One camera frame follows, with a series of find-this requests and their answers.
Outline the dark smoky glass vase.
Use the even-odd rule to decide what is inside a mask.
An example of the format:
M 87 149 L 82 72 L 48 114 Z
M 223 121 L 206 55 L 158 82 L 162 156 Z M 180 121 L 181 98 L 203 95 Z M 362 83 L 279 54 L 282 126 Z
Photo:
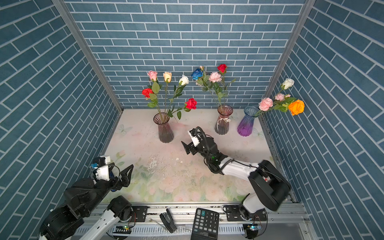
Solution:
M 158 126 L 159 140 L 162 143 L 170 143 L 174 139 L 169 120 L 170 117 L 166 113 L 158 113 L 154 116 L 154 123 Z

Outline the pink glass vase with twine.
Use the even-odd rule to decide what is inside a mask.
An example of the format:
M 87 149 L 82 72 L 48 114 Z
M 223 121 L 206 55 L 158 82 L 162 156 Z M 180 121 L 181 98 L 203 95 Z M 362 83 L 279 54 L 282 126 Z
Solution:
M 219 117 L 215 125 L 215 132 L 219 135 L 225 135 L 229 131 L 230 116 L 233 114 L 233 108 L 228 105 L 221 105 L 218 107 Z

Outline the purple blue ribbed glass vase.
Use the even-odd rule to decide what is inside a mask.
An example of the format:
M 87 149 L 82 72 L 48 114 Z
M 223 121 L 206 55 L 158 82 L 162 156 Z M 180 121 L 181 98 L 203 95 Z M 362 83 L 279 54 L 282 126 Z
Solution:
M 237 127 L 237 132 L 242 137 L 248 137 L 252 134 L 255 119 L 258 117 L 258 107 L 246 107 L 244 109 L 244 117 Z

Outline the white rose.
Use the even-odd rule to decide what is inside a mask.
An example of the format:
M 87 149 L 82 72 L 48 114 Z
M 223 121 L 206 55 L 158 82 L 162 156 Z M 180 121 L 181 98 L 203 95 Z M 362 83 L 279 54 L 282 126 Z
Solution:
M 291 88 L 294 85 L 295 81 L 291 78 L 285 79 L 285 81 L 281 84 L 281 90 L 285 91 Z
M 183 107 L 175 109 L 174 106 L 174 100 L 178 97 L 181 97 L 183 95 L 184 88 L 189 83 L 189 78 L 185 75 L 182 75 L 182 77 L 179 79 L 178 85 L 174 85 L 174 94 L 171 98 L 169 98 L 170 106 L 168 109 L 166 109 L 166 114 L 170 118 L 174 118 L 174 115 L 177 116 L 177 118 L 180 120 L 182 116 L 182 111 L 189 112 L 190 110 L 187 109 L 187 104 L 184 104 Z

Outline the large pink rose spray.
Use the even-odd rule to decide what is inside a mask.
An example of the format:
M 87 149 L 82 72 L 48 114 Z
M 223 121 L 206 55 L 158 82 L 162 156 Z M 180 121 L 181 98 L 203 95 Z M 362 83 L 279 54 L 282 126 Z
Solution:
M 213 98 L 215 98 L 218 106 L 223 105 L 225 98 L 229 95 L 229 87 L 236 81 L 233 79 L 230 82 L 226 82 L 226 73 L 220 74 L 217 68 L 216 72 L 207 74 L 203 66 L 199 68 L 203 71 L 203 76 L 196 81 L 196 84 L 202 88 L 203 92 L 209 92 Z

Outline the peach rose stem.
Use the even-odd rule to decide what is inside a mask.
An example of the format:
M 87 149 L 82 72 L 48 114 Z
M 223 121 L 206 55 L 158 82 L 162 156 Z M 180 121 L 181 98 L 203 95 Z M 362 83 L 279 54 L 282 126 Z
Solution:
M 166 83 L 166 86 L 165 86 L 165 109 L 164 109 L 164 113 L 167 115 L 168 86 L 169 86 L 169 83 L 172 80 L 172 73 L 171 72 L 164 72 L 163 73 L 163 77 L 164 77 L 164 81 Z

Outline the blue rose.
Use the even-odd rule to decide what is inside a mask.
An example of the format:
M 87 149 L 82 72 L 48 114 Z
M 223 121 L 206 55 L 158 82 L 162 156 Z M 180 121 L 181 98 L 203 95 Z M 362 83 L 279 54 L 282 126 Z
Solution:
M 203 71 L 201 68 L 197 68 L 192 74 L 191 74 L 191 77 L 193 78 L 193 80 L 198 80 L 199 78 L 201 78 L 203 76 Z

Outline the pink rose single stem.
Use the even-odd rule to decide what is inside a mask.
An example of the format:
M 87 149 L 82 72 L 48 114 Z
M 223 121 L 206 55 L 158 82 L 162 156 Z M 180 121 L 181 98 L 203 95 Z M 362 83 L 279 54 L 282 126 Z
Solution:
M 160 114 L 160 117 L 161 117 L 161 120 L 163 121 L 164 118 L 161 114 L 161 110 L 160 110 L 160 107 L 159 107 L 159 99 L 158 99 L 158 94 L 160 92 L 160 85 L 159 85 L 159 82 L 158 82 L 158 73 L 156 71 L 149 71 L 148 72 L 148 76 L 149 76 L 149 79 L 151 80 L 152 82 L 152 85 L 151 85 L 151 90 L 148 91 L 148 96 L 147 96 L 147 99 L 151 100 L 152 103 L 150 104 L 150 106 L 153 106 L 153 107 L 156 107 L 159 114 Z

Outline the small red rose stem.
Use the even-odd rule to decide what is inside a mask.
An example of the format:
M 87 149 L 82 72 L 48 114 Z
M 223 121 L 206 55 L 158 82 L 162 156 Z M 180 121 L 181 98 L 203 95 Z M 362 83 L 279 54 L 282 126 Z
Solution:
M 218 71 L 220 74 L 225 74 L 227 72 L 227 65 L 226 64 L 221 64 L 217 68 L 218 68 Z

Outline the orange rose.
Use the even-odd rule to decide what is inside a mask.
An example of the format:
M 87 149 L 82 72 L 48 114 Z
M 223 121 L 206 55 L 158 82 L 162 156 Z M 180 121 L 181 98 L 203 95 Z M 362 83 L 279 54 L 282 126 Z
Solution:
M 286 113 L 289 111 L 292 116 L 299 115 L 305 110 L 305 103 L 296 98 L 286 98 L 284 101 L 276 105 L 277 110 Z

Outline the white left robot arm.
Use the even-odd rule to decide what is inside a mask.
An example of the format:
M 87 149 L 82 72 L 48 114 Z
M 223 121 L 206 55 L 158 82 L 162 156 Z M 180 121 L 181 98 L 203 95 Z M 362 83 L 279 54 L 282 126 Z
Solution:
M 70 240 L 84 224 L 92 211 L 111 190 L 120 190 L 131 183 L 133 165 L 119 172 L 110 180 L 81 179 L 64 191 L 65 202 L 52 210 L 44 219 L 39 240 Z M 82 240 L 100 240 L 118 222 L 130 222 L 133 218 L 132 204 L 123 196 L 111 200 L 103 215 L 81 237 Z

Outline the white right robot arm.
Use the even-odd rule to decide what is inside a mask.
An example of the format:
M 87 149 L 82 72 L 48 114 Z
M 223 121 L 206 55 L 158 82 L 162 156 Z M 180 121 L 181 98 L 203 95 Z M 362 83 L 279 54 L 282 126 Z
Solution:
M 237 161 L 221 153 L 212 137 L 191 139 L 189 144 L 182 142 L 187 154 L 200 154 L 212 173 L 249 181 L 253 187 L 254 192 L 249 193 L 238 206 L 238 213 L 245 221 L 249 221 L 263 209 L 276 212 L 288 197 L 292 186 L 271 162 Z

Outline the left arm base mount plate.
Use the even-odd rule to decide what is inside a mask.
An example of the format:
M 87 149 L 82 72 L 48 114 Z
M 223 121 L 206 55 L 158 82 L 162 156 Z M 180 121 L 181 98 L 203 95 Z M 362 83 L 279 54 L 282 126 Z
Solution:
M 132 223 L 144 223 L 147 218 L 148 206 L 132 206 Z

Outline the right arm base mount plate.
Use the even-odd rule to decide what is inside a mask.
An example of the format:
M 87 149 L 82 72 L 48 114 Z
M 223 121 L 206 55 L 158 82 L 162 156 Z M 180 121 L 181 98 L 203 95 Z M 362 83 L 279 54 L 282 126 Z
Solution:
M 224 205 L 223 211 L 226 215 L 228 222 L 240 222 L 240 221 L 264 222 L 268 219 L 267 212 L 265 209 L 261 209 L 251 214 L 244 207 L 240 207 L 238 205 Z

